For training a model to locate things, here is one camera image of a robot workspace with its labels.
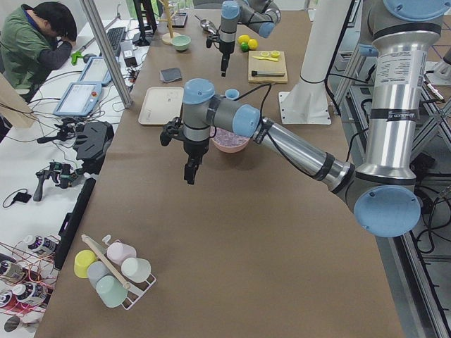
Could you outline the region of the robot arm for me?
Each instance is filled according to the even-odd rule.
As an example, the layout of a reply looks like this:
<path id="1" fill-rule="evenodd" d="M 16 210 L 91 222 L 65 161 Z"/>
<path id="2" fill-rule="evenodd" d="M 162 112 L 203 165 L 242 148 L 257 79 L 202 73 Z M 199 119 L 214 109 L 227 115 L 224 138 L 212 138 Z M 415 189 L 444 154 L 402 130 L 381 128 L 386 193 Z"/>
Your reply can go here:
<path id="1" fill-rule="evenodd" d="M 274 1 L 224 1 L 221 5 L 221 24 L 218 31 L 219 51 L 222 53 L 221 76 L 226 76 L 239 23 L 260 37 L 267 38 L 280 20 L 281 12 Z"/>
<path id="2" fill-rule="evenodd" d="M 361 39 L 378 52 L 366 158 L 355 166 L 337 160 L 258 109 L 217 95 L 212 82 L 184 86 L 179 135 L 188 155 L 185 180 L 192 184 L 208 151 L 212 127 L 272 148 L 298 170 L 322 181 L 344 201 L 357 222 L 378 237 L 398 237 L 421 216 L 411 171 L 412 142 L 428 49 L 438 40 L 449 1 L 368 1 Z"/>

